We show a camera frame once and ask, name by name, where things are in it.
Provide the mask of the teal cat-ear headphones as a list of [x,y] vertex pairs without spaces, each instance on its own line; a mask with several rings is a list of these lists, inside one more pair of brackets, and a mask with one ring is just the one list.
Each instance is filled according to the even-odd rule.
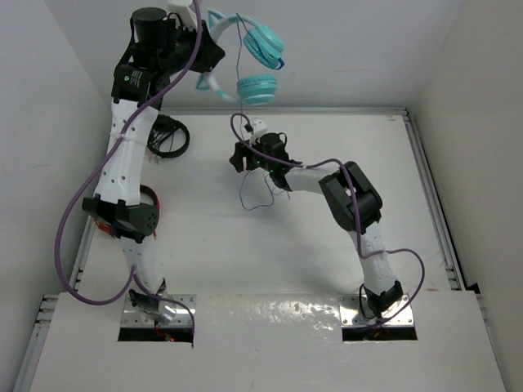
[[[208,9],[208,25],[210,37],[214,43],[219,41],[228,28],[232,26],[244,28],[245,32],[240,35],[240,47],[246,49],[257,63],[271,71],[279,71],[285,66],[284,41],[267,25],[239,13],[226,16],[212,8]],[[215,71],[210,69],[199,76],[195,89],[213,91],[221,99],[232,104],[257,106],[273,101],[278,82],[277,78],[270,73],[238,76],[236,95],[231,96],[219,86]]]

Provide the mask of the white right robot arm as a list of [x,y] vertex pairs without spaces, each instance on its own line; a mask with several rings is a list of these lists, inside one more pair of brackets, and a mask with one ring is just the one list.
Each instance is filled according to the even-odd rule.
[[286,144],[273,132],[236,142],[230,163],[237,172],[262,169],[278,189],[324,198],[335,222],[355,244],[373,316],[381,317],[403,296],[382,240],[381,196],[356,163],[336,163],[336,171],[323,163],[306,166],[288,156]]

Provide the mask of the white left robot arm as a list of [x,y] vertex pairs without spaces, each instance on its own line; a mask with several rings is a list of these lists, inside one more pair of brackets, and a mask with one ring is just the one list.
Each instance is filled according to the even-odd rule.
[[147,142],[163,97],[188,72],[209,71],[225,55],[194,3],[137,9],[130,29],[127,49],[114,68],[107,153],[90,177],[98,181],[93,195],[82,201],[82,209],[119,241],[129,276],[118,294],[93,301],[96,306],[115,302],[133,284],[146,295],[161,288],[154,237],[159,210],[141,199]]

